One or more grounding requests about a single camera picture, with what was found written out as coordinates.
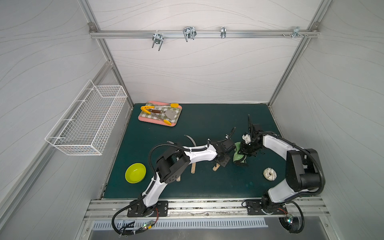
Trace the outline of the green and black rag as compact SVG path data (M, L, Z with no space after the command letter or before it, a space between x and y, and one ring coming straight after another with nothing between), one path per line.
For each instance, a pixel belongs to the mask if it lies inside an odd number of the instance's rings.
M235 143L235 153L234 153L234 156L233 156L233 162L236 166L242 166L242 167L247 167L248 164L247 164L247 156L246 155L243 155L240 153L240 150L241 150L241 143L240 142L236 142Z

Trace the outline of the small sickle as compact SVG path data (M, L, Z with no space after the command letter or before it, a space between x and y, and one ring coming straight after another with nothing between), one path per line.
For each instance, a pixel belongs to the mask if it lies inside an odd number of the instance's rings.
M221 165L216 163L216 165L213 167L213 171L216 172Z
M195 140L191 136L189 136L189 135L184 135L184 136L187 137L192 142L194 147L197 146ZM196 163L192 163L191 173L195 174L195 172L196 172Z
M172 141L167 141L167 143L169 144L174 144L174 142ZM177 179L176 179L177 182L180 182L181 181L181 176L179 176Z

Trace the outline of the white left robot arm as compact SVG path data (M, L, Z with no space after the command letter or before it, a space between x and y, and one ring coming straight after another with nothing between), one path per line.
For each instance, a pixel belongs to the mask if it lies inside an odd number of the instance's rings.
M185 147L163 143L154 146L148 155L153 177L140 198L144 208L154 207L166 186L179 178L189 165L204 161L214 161L225 167L231 159L230 153L236 145L230 139L212 142L203 146Z

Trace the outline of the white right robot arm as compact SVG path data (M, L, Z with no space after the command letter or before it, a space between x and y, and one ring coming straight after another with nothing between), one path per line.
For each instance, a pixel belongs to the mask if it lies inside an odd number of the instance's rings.
M251 157L262 149L269 149L286 161L285 178L263 195L262 205L269 207L323 192L326 180L317 151L304 149L273 132L263 131L248 117L248 132L242 136L237 154Z

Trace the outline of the white frosted donut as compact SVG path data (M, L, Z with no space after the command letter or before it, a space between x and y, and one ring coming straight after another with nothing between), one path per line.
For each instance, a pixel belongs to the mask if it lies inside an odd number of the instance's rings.
M263 176L265 177L266 180L273 182L277 178L277 172L272 168L266 168L263 171Z

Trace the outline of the yellow-tipped steel tongs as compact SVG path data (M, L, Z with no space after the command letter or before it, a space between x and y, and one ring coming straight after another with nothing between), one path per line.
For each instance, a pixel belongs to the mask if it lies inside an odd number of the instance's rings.
M153 119L162 121L166 126L172 126L174 121L178 118L182 108L179 104L150 104L141 107L141 111Z

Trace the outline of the lime green bowl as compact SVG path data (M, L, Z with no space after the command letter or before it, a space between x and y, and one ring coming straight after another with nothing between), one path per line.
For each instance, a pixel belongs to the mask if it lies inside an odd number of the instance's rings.
M125 172L125 179L130 184L141 182L147 173L145 165L142 163L134 163L130 165Z

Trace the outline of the small metal hook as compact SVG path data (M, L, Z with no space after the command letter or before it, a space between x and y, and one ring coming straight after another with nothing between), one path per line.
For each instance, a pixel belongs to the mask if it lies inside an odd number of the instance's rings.
M226 27L221 27L221 39L225 39L227 34Z

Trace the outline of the middle metal hook clamp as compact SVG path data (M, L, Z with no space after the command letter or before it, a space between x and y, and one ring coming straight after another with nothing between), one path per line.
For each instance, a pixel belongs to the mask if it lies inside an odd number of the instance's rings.
M189 41L189 39L194 40L197 32L195 27L186 27L183 29L183 35L186 40L186 42Z

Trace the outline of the metal hook clamp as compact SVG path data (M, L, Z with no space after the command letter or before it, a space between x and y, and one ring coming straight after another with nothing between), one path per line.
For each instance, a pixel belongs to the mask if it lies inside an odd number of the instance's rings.
M152 40L153 40L152 48L154 48L155 45L158 45L158 51L160 51L162 44L164 42L163 35L161 35L159 33L155 33L155 34L153 34Z
M194 40L197 32L195 27L186 27L183 29L183 35L186 40L186 42L189 41L189 39Z

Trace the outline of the left metal hook clamp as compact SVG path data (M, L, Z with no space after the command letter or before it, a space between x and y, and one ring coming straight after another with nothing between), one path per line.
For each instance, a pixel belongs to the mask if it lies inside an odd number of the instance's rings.
M163 35L161 35L159 33L155 33L155 34L153 34L152 40L153 40L152 48L154 48L155 45L158 45L158 51L160 51L162 44L164 42Z

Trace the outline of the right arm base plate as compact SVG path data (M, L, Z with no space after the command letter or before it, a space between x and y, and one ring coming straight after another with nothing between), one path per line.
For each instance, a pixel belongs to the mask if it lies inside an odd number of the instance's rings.
M245 200L242 202L242 206L246 208L247 214L251 216L285 215L288 212L284 204L273 203L264 199Z

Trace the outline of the wooden-handled steel spatula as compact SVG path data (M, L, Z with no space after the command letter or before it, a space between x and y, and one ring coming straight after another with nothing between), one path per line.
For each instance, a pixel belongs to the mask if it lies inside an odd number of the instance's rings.
M174 110L159 110L159 109L149 109L150 114L159 116L160 118L175 120L178 116L178 113Z

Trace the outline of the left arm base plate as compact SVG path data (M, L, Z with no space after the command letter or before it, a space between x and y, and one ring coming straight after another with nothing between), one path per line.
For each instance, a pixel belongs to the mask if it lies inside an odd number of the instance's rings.
M158 201L155 205L147 207L143 201L134 204L132 201L128 208L127 217L166 217L168 215L168 201Z

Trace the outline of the right metal hook bracket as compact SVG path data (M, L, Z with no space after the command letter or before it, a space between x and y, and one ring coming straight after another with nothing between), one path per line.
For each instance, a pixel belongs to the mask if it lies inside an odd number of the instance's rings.
M282 36L284 38L291 38L291 39L294 39L294 38L308 38L309 37L308 34L301 33L299 27L296 27L295 29L293 29L293 31L290 34L288 34L288 35L282 34Z

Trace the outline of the aluminium top rail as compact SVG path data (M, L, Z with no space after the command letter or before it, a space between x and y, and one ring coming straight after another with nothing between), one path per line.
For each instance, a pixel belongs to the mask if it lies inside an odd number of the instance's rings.
M259 39L284 38L282 34L290 34L293 30L229 30L225 39ZM196 30L196 39L221 39L221 30ZM308 38L317 38L319 31L300 30L309 35ZM183 39L182 30L158 31L97 31L90 33L93 39L151 39L153 34L159 33L164 39Z

